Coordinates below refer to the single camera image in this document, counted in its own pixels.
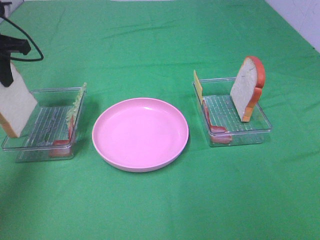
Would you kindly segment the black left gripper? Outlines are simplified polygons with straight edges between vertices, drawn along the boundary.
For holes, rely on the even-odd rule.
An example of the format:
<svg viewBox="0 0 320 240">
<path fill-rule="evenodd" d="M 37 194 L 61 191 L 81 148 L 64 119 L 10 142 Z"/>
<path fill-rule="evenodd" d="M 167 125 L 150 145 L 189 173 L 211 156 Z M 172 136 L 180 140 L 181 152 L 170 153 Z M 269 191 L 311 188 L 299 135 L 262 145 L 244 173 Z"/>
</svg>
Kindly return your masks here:
<svg viewBox="0 0 320 240">
<path fill-rule="evenodd" d="M 0 82 L 4 87 L 9 87 L 13 83 L 11 53 L 27 55 L 30 51 L 28 40 L 0 35 Z"/>
</svg>

